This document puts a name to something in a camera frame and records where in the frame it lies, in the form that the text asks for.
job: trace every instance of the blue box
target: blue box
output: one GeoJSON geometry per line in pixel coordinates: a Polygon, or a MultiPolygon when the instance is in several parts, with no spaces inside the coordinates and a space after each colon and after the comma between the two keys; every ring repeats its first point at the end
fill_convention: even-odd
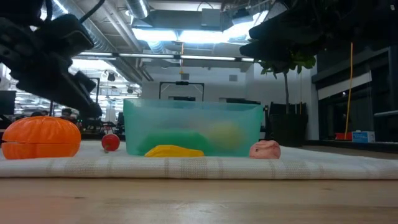
{"type": "Polygon", "coordinates": [[[374,142],[374,131],[353,131],[353,142],[374,142]]]}

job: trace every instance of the red tomato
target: red tomato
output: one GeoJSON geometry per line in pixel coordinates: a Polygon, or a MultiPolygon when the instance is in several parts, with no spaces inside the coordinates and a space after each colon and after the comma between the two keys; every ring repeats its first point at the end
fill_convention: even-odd
{"type": "Polygon", "coordinates": [[[102,138],[102,147],[105,151],[116,151],[120,145],[120,139],[115,134],[107,134],[102,138]]]}

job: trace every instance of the yellow ball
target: yellow ball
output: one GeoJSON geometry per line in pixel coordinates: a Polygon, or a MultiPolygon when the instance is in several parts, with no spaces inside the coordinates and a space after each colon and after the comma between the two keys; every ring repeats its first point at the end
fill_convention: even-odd
{"type": "Polygon", "coordinates": [[[218,150],[237,150],[244,141],[243,131],[231,121],[215,123],[206,136],[218,150]]]}

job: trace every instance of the translucent plastic bin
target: translucent plastic bin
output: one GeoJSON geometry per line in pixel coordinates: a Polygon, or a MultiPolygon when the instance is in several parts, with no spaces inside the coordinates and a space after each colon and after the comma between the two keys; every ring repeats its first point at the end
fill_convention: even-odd
{"type": "Polygon", "coordinates": [[[260,105],[172,100],[124,100],[127,152],[143,156],[160,144],[206,156],[248,156],[258,141],[260,105]]]}

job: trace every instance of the table surface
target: table surface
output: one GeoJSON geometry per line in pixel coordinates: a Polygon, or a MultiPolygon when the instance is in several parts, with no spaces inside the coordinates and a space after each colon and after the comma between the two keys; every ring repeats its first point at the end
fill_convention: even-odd
{"type": "Polygon", "coordinates": [[[1,223],[398,223],[398,181],[2,179],[1,223]]]}

